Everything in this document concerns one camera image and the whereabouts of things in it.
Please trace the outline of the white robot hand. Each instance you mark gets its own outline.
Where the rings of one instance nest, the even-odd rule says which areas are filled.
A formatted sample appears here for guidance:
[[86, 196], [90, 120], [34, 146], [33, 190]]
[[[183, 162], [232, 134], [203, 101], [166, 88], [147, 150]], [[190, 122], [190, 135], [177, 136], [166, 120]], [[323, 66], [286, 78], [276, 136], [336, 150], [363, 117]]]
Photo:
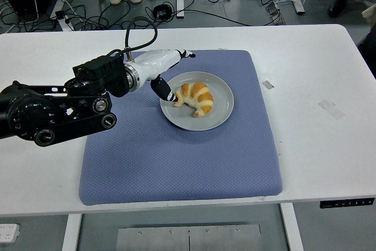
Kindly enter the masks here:
[[128, 59], [125, 62], [129, 91], [134, 92], [140, 89], [146, 81], [156, 95], [169, 102], [177, 102], [175, 94], [168, 83], [160, 75], [177, 65], [182, 58], [194, 58], [196, 55], [185, 49], [160, 49], [147, 51], [135, 59]]

